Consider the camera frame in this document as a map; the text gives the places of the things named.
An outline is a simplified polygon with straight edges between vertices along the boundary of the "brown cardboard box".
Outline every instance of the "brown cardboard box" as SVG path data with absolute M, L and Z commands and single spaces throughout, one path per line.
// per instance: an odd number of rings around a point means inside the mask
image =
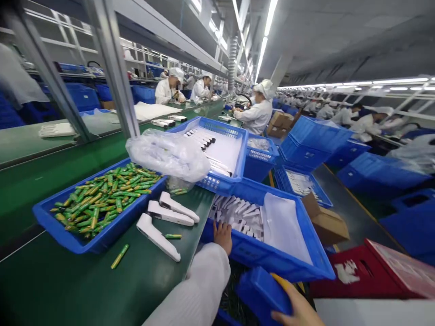
M 334 245 L 350 239 L 348 227 L 342 218 L 333 211 L 320 207 L 312 192 L 302 198 L 302 202 L 322 245 Z

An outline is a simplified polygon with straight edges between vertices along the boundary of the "hand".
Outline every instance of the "hand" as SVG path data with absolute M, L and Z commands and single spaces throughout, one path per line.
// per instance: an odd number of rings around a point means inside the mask
M 293 307 L 293 316 L 272 311 L 271 316 L 274 320 L 284 326 L 325 326 L 308 301 L 289 281 L 276 274 L 271 273 L 271 275 L 287 293 Z
M 220 245 L 229 256 L 232 249 L 231 240 L 231 225 L 219 221 L 219 226 L 216 228 L 216 222 L 213 222 L 214 243 Z

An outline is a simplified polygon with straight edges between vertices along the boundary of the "clear plastic bag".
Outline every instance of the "clear plastic bag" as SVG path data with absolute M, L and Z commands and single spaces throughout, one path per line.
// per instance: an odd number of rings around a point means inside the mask
M 131 160 L 162 174 L 195 183 L 210 170 L 210 162 L 198 145 L 182 134 L 148 129 L 126 143 Z

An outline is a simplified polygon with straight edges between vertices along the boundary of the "yellow floor line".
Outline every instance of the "yellow floor line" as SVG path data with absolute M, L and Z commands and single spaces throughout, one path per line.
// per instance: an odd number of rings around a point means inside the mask
M 375 223 L 385 232 L 385 234 L 391 239 L 391 241 L 394 242 L 394 244 L 404 253 L 404 254 L 408 254 L 407 251 L 405 250 L 405 248 L 403 248 L 396 239 L 393 238 L 393 236 L 382 226 L 382 224 L 380 224 L 378 222 L 378 220 L 368 211 L 368 209 L 366 207 L 364 207 L 363 204 L 360 203 L 360 201 L 350 192 L 349 189 L 347 189 L 345 187 L 345 185 L 342 184 L 341 180 L 326 166 L 326 164 L 324 164 L 324 166 L 327 168 L 327 170 L 329 172 L 332 173 L 333 176 L 336 177 L 336 179 L 341 183 L 341 185 L 344 187 L 344 189 L 346 189 L 346 191 L 348 192 L 348 194 L 354 199 L 354 201 L 357 202 L 357 204 L 366 212 L 367 215 L 370 216 L 370 218 L 375 221 Z

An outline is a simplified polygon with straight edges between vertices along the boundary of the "white plastic device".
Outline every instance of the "white plastic device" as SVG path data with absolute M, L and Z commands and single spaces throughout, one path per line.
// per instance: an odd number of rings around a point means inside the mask
M 168 208 L 177 213 L 181 213 L 190 217 L 195 223 L 199 222 L 199 216 L 196 215 L 192 210 L 184 207 L 180 203 L 176 202 L 171 198 L 171 195 L 167 192 L 162 192 L 159 199 L 160 206 Z
M 162 249 L 165 254 L 167 254 L 177 263 L 181 260 L 181 255 L 178 253 L 174 245 L 170 243 L 162 235 L 162 233 L 154 227 L 151 216 L 142 213 L 140 219 L 136 223 L 136 227 L 142 234 L 150 239 L 153 244 Z
M 148 202 L 148 214 L 151 217 L 181 225 L 192 226 L 195 224 L 189 216 L 161 207 L 158 201 Z

